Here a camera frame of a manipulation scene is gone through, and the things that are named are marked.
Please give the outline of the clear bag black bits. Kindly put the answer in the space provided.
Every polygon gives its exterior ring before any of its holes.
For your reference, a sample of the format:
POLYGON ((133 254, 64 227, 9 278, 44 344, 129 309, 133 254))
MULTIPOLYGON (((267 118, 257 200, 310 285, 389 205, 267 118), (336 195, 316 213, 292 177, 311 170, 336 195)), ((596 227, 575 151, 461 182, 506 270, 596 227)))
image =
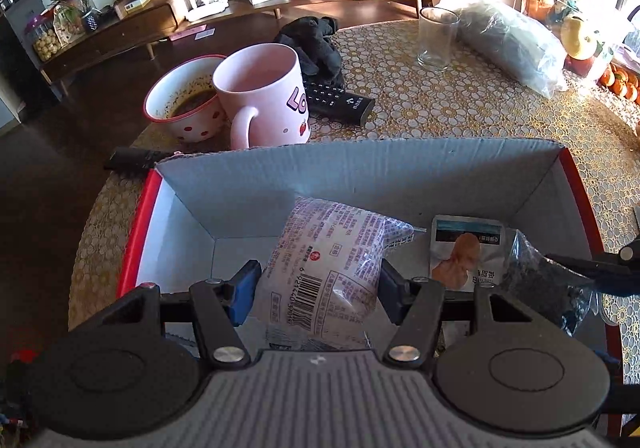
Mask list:
POLYGON ((499 288, 573 336, 596 307, 590 279, 541 254, 515 231, 499 288))

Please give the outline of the white purple bread packet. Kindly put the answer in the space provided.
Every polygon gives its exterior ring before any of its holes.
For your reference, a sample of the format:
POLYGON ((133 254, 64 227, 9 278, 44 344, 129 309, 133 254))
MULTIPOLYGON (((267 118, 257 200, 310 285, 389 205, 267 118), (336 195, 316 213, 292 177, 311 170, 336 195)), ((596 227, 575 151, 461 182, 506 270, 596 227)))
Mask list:
POLYGON ((260 277, 252 315, 274 350, 359 350, 385 253, 413 240, 402 220, 297 197, 260 277))

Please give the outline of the red cardboard box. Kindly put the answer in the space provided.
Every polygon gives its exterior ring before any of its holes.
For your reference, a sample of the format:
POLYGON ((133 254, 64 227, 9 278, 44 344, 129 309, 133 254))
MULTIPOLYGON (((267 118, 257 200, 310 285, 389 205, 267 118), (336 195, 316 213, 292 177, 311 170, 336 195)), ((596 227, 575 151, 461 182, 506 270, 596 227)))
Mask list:
POLYGON ((108 330, 112 447, 600 447, 603 361, 496 280, 431 276, 446 214, 585 260, 599 229, 542 139, 173 156, 150 171, 108 330))

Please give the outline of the pile of mandarins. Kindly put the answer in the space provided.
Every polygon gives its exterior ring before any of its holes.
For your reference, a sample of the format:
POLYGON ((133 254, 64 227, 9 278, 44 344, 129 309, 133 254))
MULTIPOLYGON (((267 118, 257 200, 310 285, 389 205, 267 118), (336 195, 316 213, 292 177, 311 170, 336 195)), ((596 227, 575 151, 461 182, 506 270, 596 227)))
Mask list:
POLYGON ((634 71, 609 64, 598 83, 617 97, 639 103, 639 75, 634 71))

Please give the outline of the lace tablecloth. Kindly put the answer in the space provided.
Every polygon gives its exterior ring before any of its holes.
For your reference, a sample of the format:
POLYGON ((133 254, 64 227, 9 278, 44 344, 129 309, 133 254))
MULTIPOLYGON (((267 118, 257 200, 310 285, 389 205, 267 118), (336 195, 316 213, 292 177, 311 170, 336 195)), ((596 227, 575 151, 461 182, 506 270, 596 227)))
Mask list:
MULTIPOLYGON (((333 37, 346 84, 376 98, 364 129, 311 120, 320 142, 427 137, 528 137, 570 149, 591 202, 605 251, 639 231, 639 106, 565 73, 568 90, 541 97, 459 46, 442 72, 414 58, 416 21, 344 29, 333 37)), ((140 175, 112 173, 82 232, 70 283, 68 328, 115 299, 122 257, 143 186, 140 175)), ((606 298, 605 318, 618 324, 626 383, 639 383, 639 297, 606 298)))

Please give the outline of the black remote control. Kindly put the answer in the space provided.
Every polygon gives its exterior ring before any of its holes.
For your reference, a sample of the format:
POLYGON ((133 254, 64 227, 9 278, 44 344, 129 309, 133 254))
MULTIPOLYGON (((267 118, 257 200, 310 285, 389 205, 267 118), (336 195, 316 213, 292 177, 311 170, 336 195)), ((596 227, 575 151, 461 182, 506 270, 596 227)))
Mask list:
POLYGON ((305 81, 304 86, 310 114, 317 118, 363 126, 375 105, 372 98, 345 92, 338 87, 311 81, 305 81))

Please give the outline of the pink mug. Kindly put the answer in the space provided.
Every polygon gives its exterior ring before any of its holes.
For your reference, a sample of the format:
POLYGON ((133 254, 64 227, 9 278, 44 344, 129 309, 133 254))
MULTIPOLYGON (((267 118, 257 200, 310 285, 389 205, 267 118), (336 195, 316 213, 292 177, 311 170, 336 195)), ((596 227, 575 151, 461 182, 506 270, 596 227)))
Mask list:
POLYGON ((213 84, 230 122, 230 148, 306 144, 309 108, 292 47, 262 43, 234 52, 216 67, 213 84))

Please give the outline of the black cloth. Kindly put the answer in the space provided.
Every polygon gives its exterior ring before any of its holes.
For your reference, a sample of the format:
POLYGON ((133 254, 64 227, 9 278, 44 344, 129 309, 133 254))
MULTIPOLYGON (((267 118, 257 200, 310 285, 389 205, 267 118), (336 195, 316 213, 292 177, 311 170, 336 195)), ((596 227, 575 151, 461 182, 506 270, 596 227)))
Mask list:
POLYGON ((275 43, 296 51, 305 81, 343 88, 343 60, 331 40, 338 22, 331 17, 302 17, 284 26, 275 43))

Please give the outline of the clear bag dark contents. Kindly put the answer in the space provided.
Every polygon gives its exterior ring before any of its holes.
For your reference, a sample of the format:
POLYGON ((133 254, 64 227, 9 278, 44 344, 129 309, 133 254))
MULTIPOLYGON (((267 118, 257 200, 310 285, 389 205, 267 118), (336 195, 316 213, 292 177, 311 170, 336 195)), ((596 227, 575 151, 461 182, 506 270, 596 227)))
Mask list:
POLYGON ((566 51, 542 23, 493 0, 456 12, 459 38, 511 78, 547 99, 567 90, 566 51))

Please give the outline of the clear drinking glass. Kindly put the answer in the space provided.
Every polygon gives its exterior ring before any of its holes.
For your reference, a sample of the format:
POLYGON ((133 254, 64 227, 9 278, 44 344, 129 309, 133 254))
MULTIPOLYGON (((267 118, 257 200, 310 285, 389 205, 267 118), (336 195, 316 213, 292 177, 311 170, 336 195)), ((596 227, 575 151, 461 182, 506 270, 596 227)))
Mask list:
POLYGON ((458 25, 459 16, 449 9, 435 6, 420 10, 416 60, 422 67, 445 69, 449 66, 458 25))

